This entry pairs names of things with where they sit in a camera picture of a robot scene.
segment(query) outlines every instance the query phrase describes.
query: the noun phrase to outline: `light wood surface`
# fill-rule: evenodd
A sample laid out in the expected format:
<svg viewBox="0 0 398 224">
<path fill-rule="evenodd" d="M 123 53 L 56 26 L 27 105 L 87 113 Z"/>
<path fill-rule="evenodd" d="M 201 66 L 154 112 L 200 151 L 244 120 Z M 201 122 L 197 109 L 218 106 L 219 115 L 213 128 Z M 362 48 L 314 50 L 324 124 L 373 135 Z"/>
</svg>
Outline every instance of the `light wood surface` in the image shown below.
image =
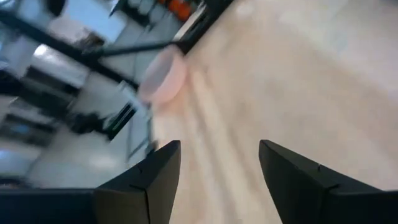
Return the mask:
<svg viewBox="0 0 398 224">
<path fill-rule="evenodd" d="M 260 139 L 398 189 L 396 12 L 393 1 L 236 0 L 187 57 L 181 92 L 154 110 L 160 144 L 182 141 L 171 223 L 280 223 Z"/>
</svg>

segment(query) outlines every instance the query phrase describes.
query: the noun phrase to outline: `black metal frame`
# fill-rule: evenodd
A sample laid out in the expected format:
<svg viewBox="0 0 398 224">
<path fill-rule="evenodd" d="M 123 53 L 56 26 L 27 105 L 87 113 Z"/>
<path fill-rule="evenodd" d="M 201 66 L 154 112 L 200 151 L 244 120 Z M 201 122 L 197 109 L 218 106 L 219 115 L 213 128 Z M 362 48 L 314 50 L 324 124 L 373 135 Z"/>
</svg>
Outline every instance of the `black metal frame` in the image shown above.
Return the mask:
<svg viewBox="0 0 398 224">
<path fill-rule="evenodd" d="M 184 36 L 178 41 L 141 44 L 121 49 L 82 51 L 65 43 L 62 40 L 56 39 L 51 35 L 48 35 L 45 31 L 42 31 L 35 26 L 32 26 L 28 22 L 18 18 L 12 12 L 7 12 L 5 10 L 0 10 L 0 22 L 12 29 L 19 30 L 24 35 L 39 43 L 43 43 L 55 50 L 58 50 L 59 52 L 65 54 L 68 57 L 71 57 L 72 59 L 80 62 L 81 64 L 87 66 L 93 71 L 98 72 L 101 75 L 104 75 L 118 83 L 125 81 L 126 83 L 131 85 L 134 90 L 137 91 L 139 87 L 139 84 L 137 82 L 103 65 L 100 62 L 100 58 L 122 54 L 131 54 L 147 50 L 162 49 L 170 44 L 177 45 L 184 54 L 187 54 L 232 2 L 233 0 L 205 0 L 206 9 L 204 10 L 204 13 L 198 18 L 196 23 L 191 26 L 188 32 L 185 33 Z"/>
</svg>

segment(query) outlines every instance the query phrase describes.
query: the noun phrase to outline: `wooden table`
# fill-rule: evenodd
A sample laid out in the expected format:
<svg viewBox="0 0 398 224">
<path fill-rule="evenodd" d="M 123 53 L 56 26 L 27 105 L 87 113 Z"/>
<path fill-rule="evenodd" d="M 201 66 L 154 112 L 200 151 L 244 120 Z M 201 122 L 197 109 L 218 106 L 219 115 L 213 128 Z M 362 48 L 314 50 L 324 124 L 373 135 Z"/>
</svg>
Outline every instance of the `wooden table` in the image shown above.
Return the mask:
<svg viewBox="0 0 398 224">
<path fill-rule="evenodd" d="M 398 189 L 398 9 L 330 2 L 236 0 L 191 51 L 186 85 L 154 110 L 160 145 L 182 141 L 171 223 L 280 223 L 260 139 Z"/>
</svg>

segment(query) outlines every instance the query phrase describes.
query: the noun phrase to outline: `metal bar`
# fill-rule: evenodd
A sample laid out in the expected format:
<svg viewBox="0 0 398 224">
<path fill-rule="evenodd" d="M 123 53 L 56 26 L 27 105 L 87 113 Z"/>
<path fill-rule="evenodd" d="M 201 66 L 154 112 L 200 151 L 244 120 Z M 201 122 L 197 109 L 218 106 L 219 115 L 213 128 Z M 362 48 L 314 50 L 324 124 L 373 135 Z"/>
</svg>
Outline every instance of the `metal bar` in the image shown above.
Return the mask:
<svg viewBox="0 0 398 224">
<path fill-rule="evenodd" d="M 83 55 L 86 57 L 90 57 L 90 58 L 110 57 L 110 56 L 116 56 L 116 55 L 131 54 L 131 53 L 136 53 L 136 52 L 162 49 L 171 44 L 175 44 L 177 46 L 182 46 L 184 43 L 185 43 L 184 41 L 178 40 L 178 41 L 140 44 L 140 45 L 134 45 L 131 47 L 120 47 L 120 48 L 113 48 L 113 49 L 99 49 L 99 50 L 94 50 L 94 51 L 86 51 L 83 53 Z"/>
<path fill-rule="evenodd" d="M 9 26 L 11 29 L 20 30 L 24 35 L 30 37 L 31 39 L 39 43 L 48 45 L 49 47 L 55 50 L 58 50 L 59 52 L 65 54 L 68 57 L 71 57 L 72 59 L 76 60 L 77 62 L 80 62 L 81 64 L 98 72 L 101 75 L 104 75 L 118 83 L 125 81 L 126 83 L 131 85 L 132 88 L 135 89 L 136 91 L 138 89 L 139 86 L 138 83 L 104 66 L 102 63 L 98 61 L 97 58 L 83 55 L 81 50 L 72 47 L 71 45 L 65 43 L 64 41 L 54 38 L 51 35 L 48 35 L 46 32 L 16 17 L 11 12 L 0 10 L 0 22 Z"/>
</svg>

